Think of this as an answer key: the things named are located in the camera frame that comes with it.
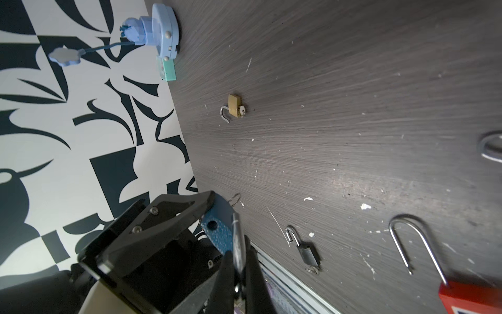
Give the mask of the blue padlock keys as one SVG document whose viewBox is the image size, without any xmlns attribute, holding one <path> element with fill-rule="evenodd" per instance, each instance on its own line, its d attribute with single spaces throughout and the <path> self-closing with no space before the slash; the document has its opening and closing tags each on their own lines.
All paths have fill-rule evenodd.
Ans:
<svg viewBox="0 0 502 314">
<path fill-rule="evenodd" d="M 234 196 L 232 196 L 229 200 L 228 203 L 231 205 L 231 207 L 234 207 L 237 205 L 241 200 L 241 194 L 236 193 Z"/>
</svg>

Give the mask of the light blue alarm clock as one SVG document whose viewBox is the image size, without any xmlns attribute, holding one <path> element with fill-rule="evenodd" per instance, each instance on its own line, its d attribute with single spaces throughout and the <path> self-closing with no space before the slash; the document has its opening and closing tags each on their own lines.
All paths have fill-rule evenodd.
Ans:
<svg viewBox="0 0 502 314">
<path fill-rule="evenodd" d="M 180 42 L 180 31 L 172 7 L 163 3 L 155 3 L 152 6 L 152 31 L 158 56 L 166 61 L 175 59 Z"/>
</svg>

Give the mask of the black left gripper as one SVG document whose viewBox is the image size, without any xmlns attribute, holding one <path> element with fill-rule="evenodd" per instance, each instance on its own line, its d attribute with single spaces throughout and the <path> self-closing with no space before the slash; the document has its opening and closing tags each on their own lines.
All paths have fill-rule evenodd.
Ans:
<svg viewBox="0 0 502 314">
<path fill-rule="evenodd" d="M 79 264 L 136 313 L 201 313 L 218 251 L 189 230 L 213 191 L 134 203 L 78 254 Z"/>
</svg>

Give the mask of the green small clock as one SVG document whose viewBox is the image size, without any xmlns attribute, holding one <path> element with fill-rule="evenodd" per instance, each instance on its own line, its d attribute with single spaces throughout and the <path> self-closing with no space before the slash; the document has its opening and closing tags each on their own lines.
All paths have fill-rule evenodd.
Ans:
<svg viewBox="0 0 502 314">
<path fill-rule="evenodd" d="M 176 72 L 174 61 L 168 57 L 160 57 L 157 59 L 158 71 L 163 81 L 176 81 Z"/>
</svg>

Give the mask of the small brass padlock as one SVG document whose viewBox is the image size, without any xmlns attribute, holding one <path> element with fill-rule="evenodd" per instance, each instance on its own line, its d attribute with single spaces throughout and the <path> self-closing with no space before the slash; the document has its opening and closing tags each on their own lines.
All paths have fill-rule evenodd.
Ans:
<svg viewBox="0 0 502 314">
<path fill-rule="evenodd" d="M 501 139 L 501 130 L 485 133 L 477 143 L 477 152 L 483 158 L 501 163 L 501 147 L 493 144 L 497 139 Z"/>
</svg>

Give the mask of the blue padlock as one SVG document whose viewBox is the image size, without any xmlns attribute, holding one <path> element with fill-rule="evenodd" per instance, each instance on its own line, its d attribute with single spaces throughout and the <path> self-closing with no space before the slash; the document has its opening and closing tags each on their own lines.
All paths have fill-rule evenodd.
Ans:
<svg viewBox="0 0 502 314">
<path fill-rule="evenodd" d="M 224 255 L 231 251 L 238 259 L 245 259 L 246 245 L 240 216 L 221 195 L 215 195 L 214 204 L 204 214 L 201 225 L 206 237 L 220 253 Z"/>
</svg>

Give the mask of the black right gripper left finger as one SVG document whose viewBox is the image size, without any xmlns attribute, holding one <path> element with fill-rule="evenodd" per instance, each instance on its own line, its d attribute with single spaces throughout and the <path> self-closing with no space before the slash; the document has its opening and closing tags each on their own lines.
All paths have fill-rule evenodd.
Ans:
<svg viewBox="0 0 502 314">
<path fill-rule="evenodd" d="M 227 251 L 222 259 L 213 290 L 210 294 L 206 314 L 232 314 L 235 295 L 235 268 L 233 253 Z"/>
</svg>

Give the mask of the red safety padlock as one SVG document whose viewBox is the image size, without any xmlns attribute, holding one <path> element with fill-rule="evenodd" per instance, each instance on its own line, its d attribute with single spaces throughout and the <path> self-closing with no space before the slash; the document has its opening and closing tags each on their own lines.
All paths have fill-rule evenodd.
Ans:
<svg viewBox="0 0 502 314">
<path fill-rule="evenodd" d="M 388 228 L 401 260 L 410 275 L 413 275 L 413 267 L 396 232 L 398 224 L 409 226 L 422 240 L 441 279 L 438 295 L 447 313 L 501 313 L 501 289 L 448 280 L 426 234 L 416 223 L 399 215 L 390 220 Z"/>
</svg>

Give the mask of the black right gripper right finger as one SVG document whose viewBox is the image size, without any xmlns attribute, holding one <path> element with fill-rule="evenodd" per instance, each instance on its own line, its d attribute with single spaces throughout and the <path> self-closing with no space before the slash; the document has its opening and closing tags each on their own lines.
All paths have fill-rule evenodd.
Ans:
<svg viewBox="0 0 502 314">
<path fill-rule="evenodd" d="M 247 261 L 245 265 L 245 304 L 247 314 L 272 314 L 276 313 L 272 299 L 269 295 L 267 285 L 258 261 L 257 251 L 251 246 L 251 242 L 246 235 L 244 237 L 246 245 Z"/>
</svg>

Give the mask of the small black padlock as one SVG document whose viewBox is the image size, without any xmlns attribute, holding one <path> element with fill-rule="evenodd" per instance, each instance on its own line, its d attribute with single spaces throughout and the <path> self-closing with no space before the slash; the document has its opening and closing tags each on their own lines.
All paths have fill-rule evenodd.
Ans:
<svg viewBox="0 0 502 314">
<path fill-rule="evenodd" d="M 316 249 L 310 244 L 302 242 L 296 229 L 291 225 L 285 228 L 285 234 L 287 241 L 296 246 L 303 262 L 307 265 L 305 270 L 309 273 L 319 275 L 321 261 Z"/>
</svg>

